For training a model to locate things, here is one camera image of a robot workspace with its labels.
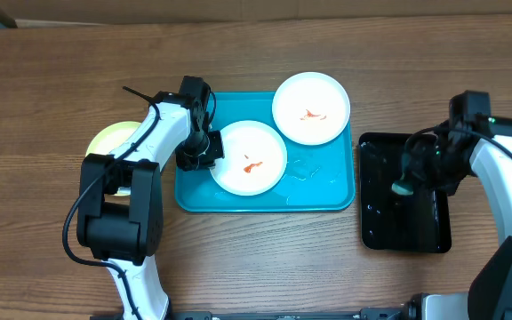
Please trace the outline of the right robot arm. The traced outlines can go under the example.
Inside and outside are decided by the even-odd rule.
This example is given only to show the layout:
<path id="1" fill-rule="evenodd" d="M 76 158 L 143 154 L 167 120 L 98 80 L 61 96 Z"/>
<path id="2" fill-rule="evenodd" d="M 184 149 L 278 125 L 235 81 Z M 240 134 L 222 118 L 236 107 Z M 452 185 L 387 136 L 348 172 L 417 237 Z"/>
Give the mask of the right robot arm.
<path id="1" fill-rule="evenodd" d="M 402 176 L 392 191 L 457 191 L 467 176 L 484 187 L 500 247 L 462 294 L 422 298 L 421 319 L 512 319 L 512 118 L 491 112 L 486 92 L 451 98 L 449 118 L 412 134 L 404 144 Z"/>

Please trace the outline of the yellow-green plate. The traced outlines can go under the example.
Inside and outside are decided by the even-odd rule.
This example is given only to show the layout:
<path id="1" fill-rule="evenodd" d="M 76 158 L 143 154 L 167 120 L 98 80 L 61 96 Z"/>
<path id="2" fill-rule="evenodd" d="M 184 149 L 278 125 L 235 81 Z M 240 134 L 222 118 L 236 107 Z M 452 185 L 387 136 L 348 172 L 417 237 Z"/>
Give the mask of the yellow-green plate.
<path id="1" fill-rule="evenodd" d="M 86 155 L 114 155 L 113 151 L 126 142 L 140 127 L 140 122 L 124 121 L 112 124 L 101 130 L 91 141 L 86 149 Z"/>

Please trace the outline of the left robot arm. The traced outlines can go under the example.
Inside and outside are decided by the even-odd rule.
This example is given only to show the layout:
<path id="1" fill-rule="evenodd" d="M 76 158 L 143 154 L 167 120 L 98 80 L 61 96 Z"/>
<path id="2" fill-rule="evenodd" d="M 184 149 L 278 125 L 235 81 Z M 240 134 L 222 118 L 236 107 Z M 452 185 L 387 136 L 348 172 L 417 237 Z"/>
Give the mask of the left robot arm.
<path id="1" fill-rule="evenodd" d="M 80 189 L 66 221 L 76 223 L 78 243 L 92 252 L 82 265 L 106 268 L 123 303 L 123 319 L 167 319 L 170 300 L 156 267 L 163 231 L 161 173 L 171 156 L 185 172 L 208 170 L 224 156 L 220 132 L 210 128 L 216 97 L 201 77 L 184 76 L 178 92 L 146 96 L 148 115 L 106 155 L 91 153 L 81 165 Z"/>

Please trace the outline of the green sponge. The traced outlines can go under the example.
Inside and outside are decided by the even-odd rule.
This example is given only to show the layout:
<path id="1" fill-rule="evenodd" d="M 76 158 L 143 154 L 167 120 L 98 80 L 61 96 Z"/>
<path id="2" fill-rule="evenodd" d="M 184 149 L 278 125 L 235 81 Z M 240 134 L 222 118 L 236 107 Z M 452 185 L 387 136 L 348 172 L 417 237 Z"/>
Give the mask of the green sponge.
<path id="1" fill-rule="evenodd" d="M 412 157 L 408 153 L 403 153 L 401 157 L 402 176 L 396 180 L 391 191 L 399 196 L 411 196 L 413 194 L 412 178 L 410 177 L 409 165 Z"/>

